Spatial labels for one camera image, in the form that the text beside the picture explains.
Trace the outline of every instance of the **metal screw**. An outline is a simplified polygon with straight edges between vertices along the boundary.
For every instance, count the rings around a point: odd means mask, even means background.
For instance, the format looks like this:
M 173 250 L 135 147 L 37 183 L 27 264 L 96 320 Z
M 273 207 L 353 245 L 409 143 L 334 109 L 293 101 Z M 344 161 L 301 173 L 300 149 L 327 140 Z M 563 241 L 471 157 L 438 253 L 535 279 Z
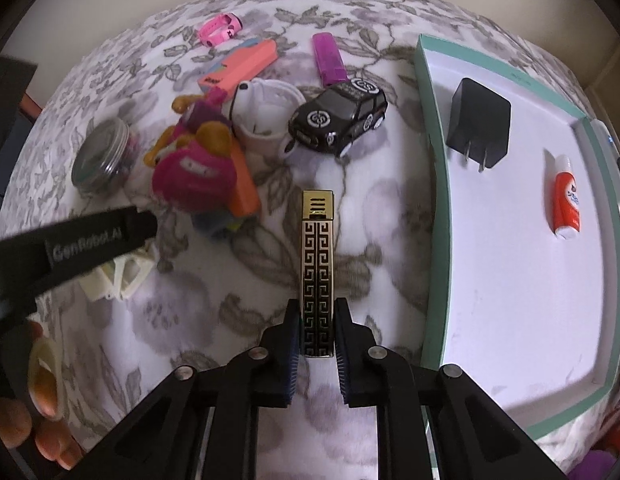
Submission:
M 367 349 L 367 354 L 372 359 L 383 359 L 388 355 L 388 351 L 382 346 L 370 346 L 370 348 Z
M 248 355 L 255 361 L 265 359 L 267 354 L 269 354 L 269 352 L 267 351 L 267 348 L 263 348 L 263 346 L 255 346 L 254 348 L 250 348 L 248 351 Z
M 187 381 L 194 375 L 194 368 L 191 366 L 180 366 L 174 370 L 174 376 L 180 381 Z
M 459 365 L 445 365 L 443 367 L 443 373 L 451 379 L 456 379 L 463 375 L 463 370 Z

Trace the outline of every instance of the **purple lighter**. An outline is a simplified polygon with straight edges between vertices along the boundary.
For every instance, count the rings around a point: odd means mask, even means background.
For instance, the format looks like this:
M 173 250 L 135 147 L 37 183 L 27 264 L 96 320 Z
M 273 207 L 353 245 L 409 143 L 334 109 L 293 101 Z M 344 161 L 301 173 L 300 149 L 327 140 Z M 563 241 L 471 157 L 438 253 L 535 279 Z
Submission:
M 314 45 L 314 59 L 323 86 L 347 81 L 346 68 L 343 66 L 343 60 L 337 42 L 334 41 L 334 36 L 329 32 L 315 34 L 312 36 L 312 45 Z

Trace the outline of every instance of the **lighter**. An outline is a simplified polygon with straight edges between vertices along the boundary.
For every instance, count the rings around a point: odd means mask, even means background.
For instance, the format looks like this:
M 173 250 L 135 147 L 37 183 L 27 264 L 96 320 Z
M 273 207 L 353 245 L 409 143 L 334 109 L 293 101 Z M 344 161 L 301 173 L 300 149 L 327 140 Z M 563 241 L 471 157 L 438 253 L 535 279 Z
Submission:
M 346 68 L 343 65 L 334 36 L 329 32 L 319 32 L 312 36 L 312 46 L 323 86 L 347 81 Z
M 334 193 L 303 192 L 301 218 L 301 354 L 334 355 L 332 327 Z

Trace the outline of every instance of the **tin lid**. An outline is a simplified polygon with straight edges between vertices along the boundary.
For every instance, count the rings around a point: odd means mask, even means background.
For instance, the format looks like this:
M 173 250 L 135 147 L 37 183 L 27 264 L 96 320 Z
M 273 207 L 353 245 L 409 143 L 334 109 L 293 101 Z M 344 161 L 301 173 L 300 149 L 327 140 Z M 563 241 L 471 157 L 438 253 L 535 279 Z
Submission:
M 97 124 L 76 154 L 72 184 L 83 192 L 98 192 L 116 172 L 130 131 L 118 117 Z

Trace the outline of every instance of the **greek key pattern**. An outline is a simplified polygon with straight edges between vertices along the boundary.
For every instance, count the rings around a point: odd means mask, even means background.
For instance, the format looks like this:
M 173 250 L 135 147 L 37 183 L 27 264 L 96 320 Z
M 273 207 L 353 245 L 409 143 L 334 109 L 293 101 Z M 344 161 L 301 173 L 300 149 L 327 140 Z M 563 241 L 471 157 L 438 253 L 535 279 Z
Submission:
M 303 354 L 333 355 L 332 222 L 303 222 L 301 316 Z

